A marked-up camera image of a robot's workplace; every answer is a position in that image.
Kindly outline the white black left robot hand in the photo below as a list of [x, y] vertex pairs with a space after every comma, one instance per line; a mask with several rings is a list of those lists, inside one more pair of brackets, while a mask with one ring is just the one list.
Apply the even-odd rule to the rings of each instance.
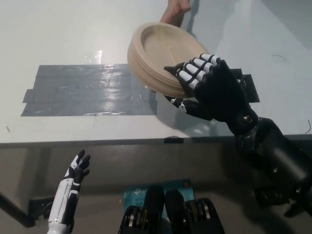
[[63, 180], [59, 183], [49, 222], [61, 223], [69, 226], [74, 220], [81, 183], [89, 174], [90, 155], [81, 150], [68, 167]]

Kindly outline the person's bare hand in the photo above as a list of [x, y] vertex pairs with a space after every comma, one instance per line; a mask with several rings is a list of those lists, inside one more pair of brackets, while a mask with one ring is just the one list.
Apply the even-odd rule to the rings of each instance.
[[163, 13], [160, 22], [176, 27], [182, 25], [184, 14], [191, 10], [189, 0], [168, 0], [168, 5]]

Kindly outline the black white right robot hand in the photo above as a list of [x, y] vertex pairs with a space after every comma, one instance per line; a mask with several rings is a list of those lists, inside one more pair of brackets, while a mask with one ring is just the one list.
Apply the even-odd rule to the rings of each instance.
[[205, 120], [225, 122], [234, 135], [247, 134], [258, 116], [246, 100], [243, 89], [225, 60], [201, 54], [189, 62], [165, 66], [180, 83], [187, 98], [167, 97], [184, 113]]

